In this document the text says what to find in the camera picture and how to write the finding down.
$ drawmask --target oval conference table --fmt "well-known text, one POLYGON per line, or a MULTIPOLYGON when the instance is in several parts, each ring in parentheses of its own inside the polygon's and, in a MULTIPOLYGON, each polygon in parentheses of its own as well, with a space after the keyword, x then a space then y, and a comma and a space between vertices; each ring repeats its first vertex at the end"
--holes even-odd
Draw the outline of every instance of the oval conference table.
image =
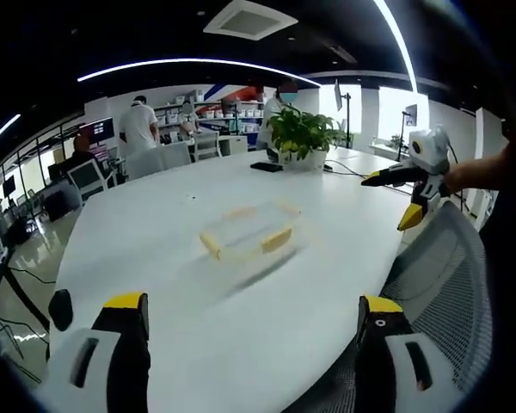
MULTIPOLYGON (((363 175, 394 163, 342 148, 327 159, 363 175)), ((358 176, 249 167, 263 160, 264 151, 206 160, 90 198, 58 272, 56 289, 70 291, 74 320, 65 332, 52 326, 52 354, 74 330, 91 327, 114 295, 144 291, 150 412, 278 413, 305 393, 355 335, 359 296, 380 292, 409 196, 361 187, 358 176), (199 232, 222 213, 270 200, 300 209, 316 245, 199 307, 195 285, 183 282, 187 264, 207 254, 199 232)), ((201 276, 203 286, 221 281, 201 276)))

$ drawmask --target ceiling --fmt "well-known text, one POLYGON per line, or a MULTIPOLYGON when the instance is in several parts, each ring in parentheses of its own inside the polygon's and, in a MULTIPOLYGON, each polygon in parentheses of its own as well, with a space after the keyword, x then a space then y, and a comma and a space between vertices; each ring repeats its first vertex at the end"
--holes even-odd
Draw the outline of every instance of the ceiling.
MULTIPOLYGON (((280 81, 279 75, 240 67, 173 64, 77 82, 78 77, 94 71, 142 60, 230 59, 297 74, 333 70, 407 73, 394 37, 372 0, 256 2, 287 13, 299 23, 253 42, 203 33, 229 0, 142 3, 141 9, 137 3, 124 9, 119 4, 111 8, 84 2, 0 6, 4 7, 0 10, 0 120, 23 113, 19 125, 9 131, 11 136, 3 138, 4 149, 11 147, 15 136, 26 138, 100 96, 169 84, 274 86, 280 81)), ((508 69, 514 56, 503 39, 513 28, 499 21, 502 16, 513 18, 513 1, 503 10, 495 2, 493 6, 474 0, 460 3, 460 10, 467 13, 466 27, 492 44, 494 60, 508 69)), ((387 0, 387 4, 402 30, 417 77, 448 85, 451 92, 444 94, 451 95, 455 105, 471 110, 485 106, 506 116, 502 88, 473 42, 450 21, 450 14, 432 6, 440 2, 387 0)))

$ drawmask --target bright window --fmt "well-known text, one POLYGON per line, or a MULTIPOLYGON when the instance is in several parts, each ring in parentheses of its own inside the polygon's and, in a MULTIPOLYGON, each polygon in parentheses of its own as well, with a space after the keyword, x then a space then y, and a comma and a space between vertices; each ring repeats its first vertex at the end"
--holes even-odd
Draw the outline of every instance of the bright window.
POLYGON ((403 142, 409 142, 409 133, 429 128, 428 96, 408 90, 380 88, 378 92, 378 138, 390 140, 402 133, 402 112, 407 106, 417 104, 417 126, 403 127, 403 142))
MULTIPOLYGON (((341 93, 349 93, 350 132, 361 133, 361 86, 358 84, 341 84, 341 93)), ((319 89, 319 113, 329 116, 342 124, 347 118, 346 99, 342 99, 342 109, 336 110, 335 86, 324 84, 319 89)))

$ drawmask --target black smartphone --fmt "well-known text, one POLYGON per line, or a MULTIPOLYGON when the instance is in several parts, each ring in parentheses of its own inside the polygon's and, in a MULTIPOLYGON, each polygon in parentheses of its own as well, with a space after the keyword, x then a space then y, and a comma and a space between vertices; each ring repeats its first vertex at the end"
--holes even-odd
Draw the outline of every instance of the black smartphone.
POLYGON ((250 168, 253 170, 266 170, 267 172, 278 172, 283 170, 281 165, 276 163, 267 163, 267 162, 257 162, 250 165, 250 168))

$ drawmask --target mesh chair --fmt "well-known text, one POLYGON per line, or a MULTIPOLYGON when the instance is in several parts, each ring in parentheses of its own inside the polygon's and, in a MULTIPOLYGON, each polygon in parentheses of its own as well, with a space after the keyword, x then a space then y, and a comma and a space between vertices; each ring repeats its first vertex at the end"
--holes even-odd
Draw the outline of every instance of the mesh chair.
POLYGON ((161 161, 163 162, 164 170, 189 165, 191 163, 189 149, 185 142, 175 142, 173 144, 160 146, 158 151, 161 161))
POLYGON ((222 156, 219 149, 218 135, 218 132, 196 133, 193 135, 195 139, 195 151, 193 154, 195 162, 210 157, 222 156))
POLYGON ((469 392, 491 355, 492 321, 482 240, 446 202, 430 225, 396 258, 383 296, 396 301, 413 330, 432 339, 469 392))
POLYGON ((97 163, 94 159, 91 159, 67 171, 67 175, 77 187, 78 196, 81 205, 83 205, 90 196, 108 189, 107 181, 113 175, 113 172, 107 177, 103 177, 97 163))
POLYGON ((159 152, 161 148, 134 153, 126 158, 128 180, 143 178, 163 170, 163 161, 159 152))

